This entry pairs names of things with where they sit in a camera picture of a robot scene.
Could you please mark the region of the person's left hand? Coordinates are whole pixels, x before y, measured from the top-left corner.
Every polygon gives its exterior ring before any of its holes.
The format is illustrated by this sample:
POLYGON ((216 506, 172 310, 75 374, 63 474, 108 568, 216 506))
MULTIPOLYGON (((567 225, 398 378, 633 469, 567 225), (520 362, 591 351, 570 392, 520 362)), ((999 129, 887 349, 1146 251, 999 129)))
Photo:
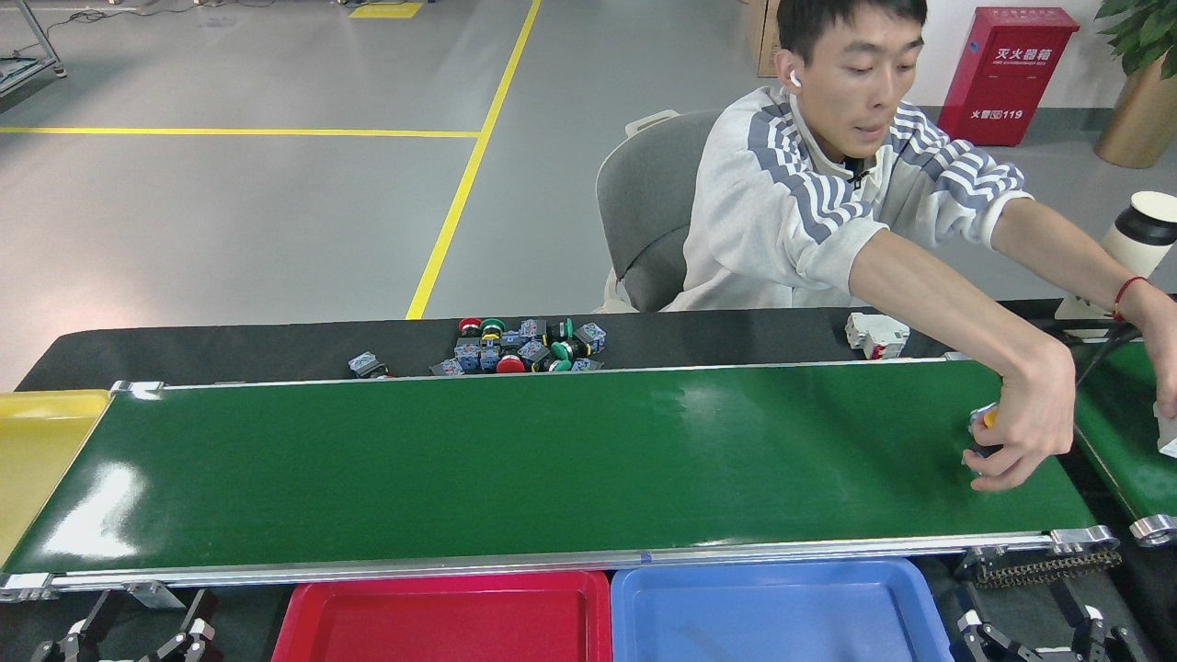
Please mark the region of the person's left hand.
POLYGON ((1136 327, 1156 376, 1156 404, 1164 417, 1176 415, 1176 302, 1145 278, 1124 282, 1113 298, 1113 315, 1136 327))

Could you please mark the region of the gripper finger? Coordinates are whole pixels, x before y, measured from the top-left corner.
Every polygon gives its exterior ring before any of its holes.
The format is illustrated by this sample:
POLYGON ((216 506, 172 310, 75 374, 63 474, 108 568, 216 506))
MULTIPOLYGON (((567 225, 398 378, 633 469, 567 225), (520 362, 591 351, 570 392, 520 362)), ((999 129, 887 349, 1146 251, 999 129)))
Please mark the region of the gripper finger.
POLYGON ((199 590, 180 627, 180 633, 165 641, 139 661, 222 661, 222 651, 213 643, 215 628, 211 617, 219 600, 210 590, 199 590))
POLYGON ((1077 661, 1150 661, 1132 630, 1110 624, 1100 609, 1080 600, 1071 584, 1057 585, 1057 603, 1073 628, 1070 649, 1077 661))
POLYGON ((955 661, 1024 661, 1020 646, 1000 633, 988 618, 976 589, 958 589, 955 598, 963 609, 953 641, 955 661))
POLYGON ((124 608, 124 593, 104 591, 92 611, 71 625, 64 638, 35 646, 33 661, 100 661, 101 642, 109 635, 124 608))

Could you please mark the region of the person's right hand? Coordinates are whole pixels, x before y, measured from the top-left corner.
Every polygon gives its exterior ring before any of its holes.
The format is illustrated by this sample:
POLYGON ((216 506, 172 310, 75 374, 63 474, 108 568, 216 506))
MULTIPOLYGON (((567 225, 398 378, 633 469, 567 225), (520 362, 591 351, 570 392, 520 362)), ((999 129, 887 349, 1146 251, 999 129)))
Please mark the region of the person's right hand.
POLYGON ((982 456, 966 450, 962 461, 978 474, 972 489, 997 494, 1022 485, 1048 457, 1071 449, 1075 416, 1075 364, 1068 347, 1044 335, 958 345, 1000 375, 1000 399, 992 423, 971 422, 978 446, 997 446, 982 456))

